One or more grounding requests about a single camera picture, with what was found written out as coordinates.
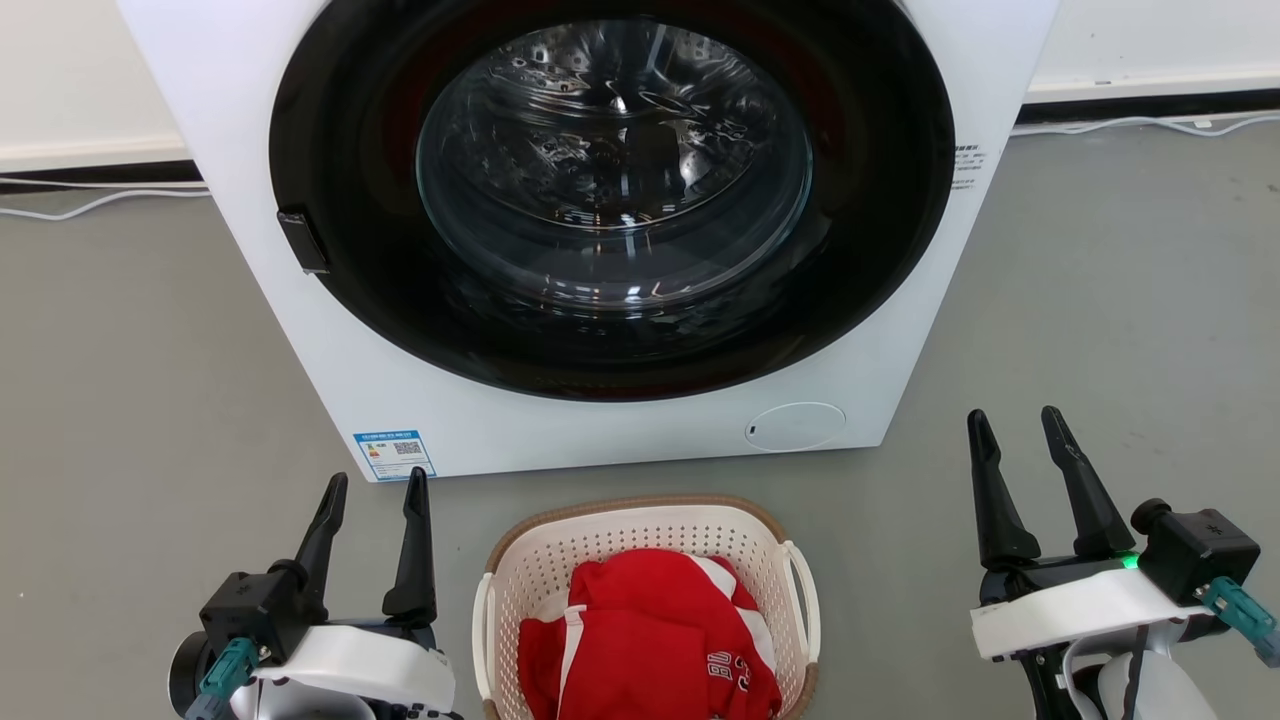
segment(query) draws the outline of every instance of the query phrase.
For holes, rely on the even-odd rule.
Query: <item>blue and white sticker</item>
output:
[[[355,437],[374,478],[380,483],[407,480],[413,468],[426,470],[428,478],[435,477],[435,468],[431,466],[417,430],[356,433]]]

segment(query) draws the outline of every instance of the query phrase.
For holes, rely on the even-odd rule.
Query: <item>red clothing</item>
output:
[[[554,623],[520,625],[534,720],[768,720],[773,644],[727,561],[632,550],[573,570]]]

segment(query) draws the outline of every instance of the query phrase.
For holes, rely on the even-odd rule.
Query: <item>black round door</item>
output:
[[[275,102],[303,268],[422,360],[571,400],[741,383],[928,245],[950,104],[891,0],[333,0]]]

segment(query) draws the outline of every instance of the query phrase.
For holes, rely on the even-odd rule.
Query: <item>white cable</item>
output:
[[[0,178],[0,184],[32,184],[32,186],[46,186],[46,187],[86,187],[95,190],[133,190],[133,188],[165,188],[165,190],[206,190],[206,186],[198,181],[175,181],[175,182],[61,182],[61,181],[37,181],[37,179],[24,179],[24,178]]]
[[[61,215],[46,215],[44,213],[31,213],[27,210],[13,210],[9,208],[0,208],[0,215],[14,215],[18,218],[31,218],[33,220],[67,220],[77,215],[83,215],[90,210],[106,205],[108,202],[115,202],[116,200],[124,200],[125,197],[209,197],[207,191],[202,192],[178,192],[173,190],[125,190],[124,192],[116,192],[114,195],[108,195],[106,197],[99,197],[97,200],[90,202],[88,205],[82,205],[74,210],[63,213]]]
[[[1093,123],[1078,127],[1053,126],[1047,128],[1041,128],[1041,127],[1014,128],[1014,131],[1009,135],[1011,137],[1023,137],[1027,135],[1083,135],[1085,132],[1093,132],[1096,129],[1110,128],[1116,126],[1160,126],[1162,128],[1184,132],[1187,135],[1194,135],[1196,137],[1221,137],[1234,129],[1243,128],[1244,126],[1252,126],[1254,123],[1271,123],[1276,120],[1280,120],[1280,115],[1258,115],[1256,118],[1248,118],[1235,124],[1226,126],[1222,129],[1201,129],[1174,120],[1166,120],[1164,118],[1137,117],[1137,118],[1115,118],[1111,120],[1103,120],[1101,123]]]

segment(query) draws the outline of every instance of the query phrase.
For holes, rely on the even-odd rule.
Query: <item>white wall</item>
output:
[[[1028,100],[1280,87],[1277,31],[1277,0],[1062,0]],[[113,0],[0,0],[0,172],[182,158]]]

